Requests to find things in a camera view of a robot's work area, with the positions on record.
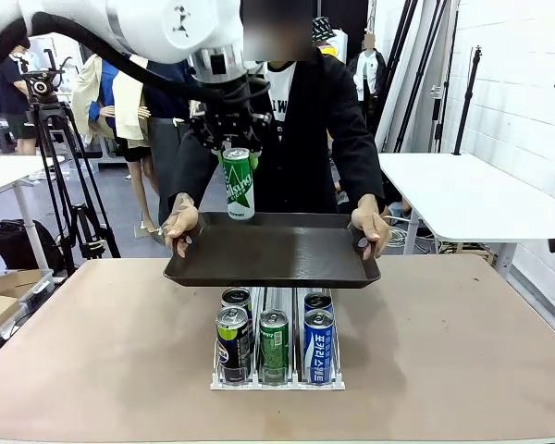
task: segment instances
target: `brown tray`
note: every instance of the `brown tray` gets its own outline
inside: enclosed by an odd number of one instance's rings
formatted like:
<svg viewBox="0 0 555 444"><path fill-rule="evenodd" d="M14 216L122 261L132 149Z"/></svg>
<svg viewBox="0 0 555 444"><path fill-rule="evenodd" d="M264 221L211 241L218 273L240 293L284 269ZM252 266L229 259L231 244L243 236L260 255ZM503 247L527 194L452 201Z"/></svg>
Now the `brown tray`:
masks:
<svg viewBox="0 0 555 444"><path fill-rule="evenodd" d="M185 287L360 289L380 278L345 215L257 213L243 222L203 213L189 237L187 258L174 253L165 269Z"/></svg>

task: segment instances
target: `patterned hat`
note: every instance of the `patterned hat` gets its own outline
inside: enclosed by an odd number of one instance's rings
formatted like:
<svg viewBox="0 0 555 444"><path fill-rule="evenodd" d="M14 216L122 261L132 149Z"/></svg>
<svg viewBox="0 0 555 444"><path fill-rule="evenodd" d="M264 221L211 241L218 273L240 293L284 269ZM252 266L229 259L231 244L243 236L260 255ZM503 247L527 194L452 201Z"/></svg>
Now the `patterned hat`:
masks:
<svg viewBox="0 0 555 444"><path fill-rule="evenodd" d="M313 18L313 43L324 42L335 37L328 17Z"/></svg>

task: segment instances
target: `person's left hand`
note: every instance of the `person's left hand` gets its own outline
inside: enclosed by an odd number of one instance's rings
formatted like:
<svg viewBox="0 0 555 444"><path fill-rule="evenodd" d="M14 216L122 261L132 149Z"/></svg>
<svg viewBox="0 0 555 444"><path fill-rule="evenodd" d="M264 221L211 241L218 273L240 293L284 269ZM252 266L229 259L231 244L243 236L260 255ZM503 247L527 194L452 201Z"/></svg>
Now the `person's left hand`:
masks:
<svg viewBox="0 0 555 444"><path fill-rule="evenodd" d="M150 110L146 106L140 106L138 108L138 117L139 118L148 118L148 117L150 117Z"/></svg>
<svg viewBox="0 0 555 444"><path fill-rule="evenodd" d="M364 260L370 256L380 257L390 241L389 224L378 213L378 204L373 194L365 194L358 207L351 213L353 225L364 232L365 237L371 242L364 250ZM376 244L372 251L372 242Z"/></svg>

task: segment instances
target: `table leg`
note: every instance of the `table leg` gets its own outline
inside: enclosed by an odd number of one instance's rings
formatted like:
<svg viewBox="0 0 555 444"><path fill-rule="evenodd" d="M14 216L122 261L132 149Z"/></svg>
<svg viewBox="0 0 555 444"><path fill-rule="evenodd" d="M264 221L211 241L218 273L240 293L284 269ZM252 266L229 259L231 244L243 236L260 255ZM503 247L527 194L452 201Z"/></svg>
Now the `table leg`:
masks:
<svg viewBox="0 0 555 444"><path fill-rule="evenodd" d="M419 227L419 214L415 211L415 208L414 208L411 212L409 227L407 228L407 239L405 239L405 249L403 250L403 254L413 254L418 227Z"/></svg>
<svg viewBox="0 0 555 444"><path fill-rule="evenodd" d="M39 240L39 234L37 234L37 228L35 227L33 219L29 213L29 207L27 206L27 201L25 200L25 194L23 193L19 182L15 183L14 191L17 196L18 207L20 208L22 219L25 221L25 229L27 230L29 242L31 243L31 248L33 249L37 265L40 269L47 270L49 269L47 259L45 259L45 253L43 252L43 247L41 245L41 241Z"/></svg>
<svg viewBox="0 0 555 444"><path fill-rule="evenodd" d="M494 268L504 279L510 274L510 268L512 268L512 260L516 253L517 245L517 243L502 243L499 247L498 262Z"/></svg>

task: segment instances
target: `soda can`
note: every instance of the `soda can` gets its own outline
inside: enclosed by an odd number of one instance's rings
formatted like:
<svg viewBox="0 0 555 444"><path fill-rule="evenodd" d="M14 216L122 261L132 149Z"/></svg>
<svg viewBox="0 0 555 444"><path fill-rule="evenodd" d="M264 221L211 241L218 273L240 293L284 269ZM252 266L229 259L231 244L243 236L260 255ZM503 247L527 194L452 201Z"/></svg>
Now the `soda can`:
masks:
<svg viewBox="0 0 555 444"><path fill-rule="evenodd" d="M224 177L228 215L235 220L249 220L255 214L253 171L246 148L228 148L224 158Z"/></svg>
<svg viewBox="0 0 555 444"><path fill-rule="evenodd" d="M331 380L333 314L320 308L304 315L304 369L310 384Z"/></svg>
<svg viewBox="0 0 555 444"><path fill-rule="evenodd" d="M223 307L241 307L244 308L249 317L249 340L251 342L251 352L253 352L253 344L255 332L253 330L253 305L251 304L251 294L247 289L230 289L222 293Z"/></svg>
<svg viewBox="0 0 555 444"><path fill-rule="evenodd" d="M331 297L321 292L308 293L306 296L304 296L305 313L308 313L311 310L315 310L317 308L333 313L333 302L331 301Z"/></svg>
<svg viewBox="0 0 555 444"><path fill-rule="evenodd" d="M290 361L288 317L281 310L265 310L259 320L263 382L285 384Z"/></svg>
<svg viewBox="0 0 555 444"><path fill-rule="evenodd" d="M216 316L218 356L229 384L246 382L251 368L249 318L242 307L223 307Z"/></svg>

